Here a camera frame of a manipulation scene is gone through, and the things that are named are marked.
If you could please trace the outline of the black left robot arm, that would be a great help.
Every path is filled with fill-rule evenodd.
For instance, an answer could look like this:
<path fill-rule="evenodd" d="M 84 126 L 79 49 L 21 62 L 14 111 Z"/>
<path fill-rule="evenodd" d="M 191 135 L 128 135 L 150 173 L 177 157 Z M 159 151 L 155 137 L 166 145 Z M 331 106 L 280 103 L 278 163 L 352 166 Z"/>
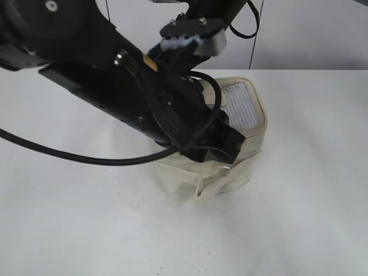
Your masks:
<path fill-rule="evenodd" d="M 224 32 L 244 1 L 189 1 L 143 53 L 95 1 L 2 1 L 1 67 L 38 68 L 71 94 L 153 139 L 163 151 L 99 159 L 58 151 L 7 131 L 11 143 L 74 162 L 131 166 L 176 152 L 195 162 L 232 164 L 245 137 L 221 110 L 221 89 L 195 66 L 221 52 Z"/>

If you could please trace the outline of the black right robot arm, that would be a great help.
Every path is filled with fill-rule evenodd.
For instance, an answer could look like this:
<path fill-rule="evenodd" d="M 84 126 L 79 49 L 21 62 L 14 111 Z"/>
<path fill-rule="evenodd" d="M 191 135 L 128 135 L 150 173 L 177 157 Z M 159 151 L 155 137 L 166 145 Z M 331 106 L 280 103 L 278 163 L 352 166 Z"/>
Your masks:
<path fill-rule="evenodd" d="M 186 3 L 187 10 L 179 18 L 219 18 L 226 24 L 232 23 L 240 11 L 248 5 L 254 7 L 251 1 L 245 0 L 188 0 L 188 1 L 152 1 L 153 3 Z"/>

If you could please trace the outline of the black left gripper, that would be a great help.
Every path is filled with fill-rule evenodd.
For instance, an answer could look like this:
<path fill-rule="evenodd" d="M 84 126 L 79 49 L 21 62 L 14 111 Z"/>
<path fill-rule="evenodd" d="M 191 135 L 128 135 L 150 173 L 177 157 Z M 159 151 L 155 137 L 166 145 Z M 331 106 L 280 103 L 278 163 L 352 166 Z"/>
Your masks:
<path fill-rule="evenodd" d="M 190 160 L 233 164 L 246 138 L 229 126 L 221 111 L 219 85 L 193 68 L 208 56 L 190 49 L 140 52 L 137 57 L 141 114 L 147 116 L 155 140 L 174 146 Z"/>

